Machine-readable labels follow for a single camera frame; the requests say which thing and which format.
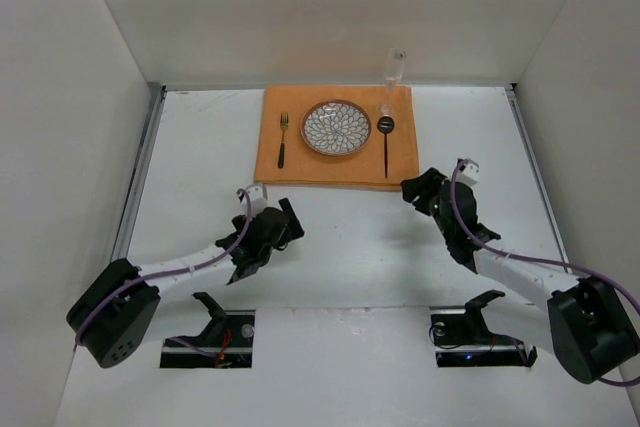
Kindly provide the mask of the orange cloth placemat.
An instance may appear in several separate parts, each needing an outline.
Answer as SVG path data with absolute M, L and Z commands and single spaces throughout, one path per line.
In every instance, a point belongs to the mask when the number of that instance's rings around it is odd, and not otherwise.
M 376 123 L 384 100 L 382 86 L 302 85 L 269 86 L 264 91 L 263 114 L 254 180 L 265 184 L 364 187 L 398 191 L 400 182 L 419 175 L 419 154 L 413 96 L 407 86 L 394 89 L 391 117 L 395 128 L 388 136 L 389 175 L 384 176 L 383 135 Z M 327 100 L 347 100 L 365 110 L 372 132 L 366 145 L 348 156 L 314 152 L 303 141 L 301 121 L 314 105 Z M 289 115 L 285 136 L 285 164 L 277 167 L 281 131 L 280 115 Z

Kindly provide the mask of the black slotted spoon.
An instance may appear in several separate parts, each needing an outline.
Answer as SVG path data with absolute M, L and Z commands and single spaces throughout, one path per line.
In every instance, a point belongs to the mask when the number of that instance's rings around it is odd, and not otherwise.
M 384 176 L 389 175 L 389 148 L 388 148 L 388 136 L 393 132 L 395 128 L 395 121 L 390 115 L 383 115 L 377 121 L 377 130 L 383 135 L 383 162 L 384 162 Z

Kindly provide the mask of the gold fork green handle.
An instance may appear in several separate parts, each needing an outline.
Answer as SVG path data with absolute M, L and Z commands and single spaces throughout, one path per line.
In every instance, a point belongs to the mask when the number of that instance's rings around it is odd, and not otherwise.
M 279 169 L 282 169 L 285 164 L 285 152 L 286 152 L 285 136 L 289 127 L 289 115 L 286 111 L 281 112 L 279 127 L 281 131 L 281 137 L 280 137 L 277 167 Z

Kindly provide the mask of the patterned ceramic plate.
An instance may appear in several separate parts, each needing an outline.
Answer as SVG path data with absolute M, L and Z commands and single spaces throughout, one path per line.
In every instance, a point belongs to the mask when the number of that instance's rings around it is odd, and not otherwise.
M 327 100 L 311 107 L 301 121 L 303 141 L 314 152 L 338 157 L 360 151 L 372 132 L 363 108 L 347 100 Z

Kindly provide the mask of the clear wine glass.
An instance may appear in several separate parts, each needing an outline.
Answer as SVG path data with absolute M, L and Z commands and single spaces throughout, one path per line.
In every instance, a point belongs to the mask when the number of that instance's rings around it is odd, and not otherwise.
M 385 81 L 385 97 L 379 106 L 381 116 L 391 114 L 391 98 L 397 84 L 403 77 L 406 52 L 402 49 L 391 48 L 387 52 L 383 76 Z

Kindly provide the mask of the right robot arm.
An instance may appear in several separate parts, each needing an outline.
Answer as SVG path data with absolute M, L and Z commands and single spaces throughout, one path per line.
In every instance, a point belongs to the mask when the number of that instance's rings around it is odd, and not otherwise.
M 639 335 L 622 305 L 638 301 L 590 269 L 501 249 L 500 235 L 478 220 L 478 179 L 478 164 L 461 159 L 450 176 L 431 168 L 400 184 L 404 201 L 434 220 L 453 260 L 502 286 L 465 304 L 466 344 L 511 337 L 554 355 L 580 383 L 604 382 L 639 354 Z

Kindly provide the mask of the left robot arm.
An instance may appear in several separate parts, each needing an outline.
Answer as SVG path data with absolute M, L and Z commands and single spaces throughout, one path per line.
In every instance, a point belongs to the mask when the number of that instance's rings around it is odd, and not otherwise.
M 149 340 L 158 307 L 186 295 L 205 306 L 210 320 L 196 336 L 169 337 L 185 347 L 216 339 L 226 313 L 206 290 L 256 274 L 273 252 L 304 236 L 288 198 L 263 209 L 248 200 L 246 213 L 234 217 L 232 225 L 231 234 L 186 257 L 140 266 L 120 258 L 108 264 L 67 313 L 75 344 L 86 348 L 101 368 L 114 367 Z

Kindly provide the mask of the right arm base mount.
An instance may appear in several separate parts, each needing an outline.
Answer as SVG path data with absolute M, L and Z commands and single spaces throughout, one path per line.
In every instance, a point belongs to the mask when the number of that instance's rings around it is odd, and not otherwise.
M 506 294 L 484 292 L 462 307 L 438 307 L 430 313 L 428 336 L 435 348 L 438 368 L 531 368 L 538 353 L 517 338 L 489 330 L 483 309 Z

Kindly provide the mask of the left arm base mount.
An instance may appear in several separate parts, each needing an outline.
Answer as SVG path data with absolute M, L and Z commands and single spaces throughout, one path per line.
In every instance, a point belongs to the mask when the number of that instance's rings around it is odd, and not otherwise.
M 256 312 L 224 310 L 208 293 L 193 297 L 206 309 L 207 323 L 197 335 L 163 341 L 161 369 L 248 369 L 252 367 Z

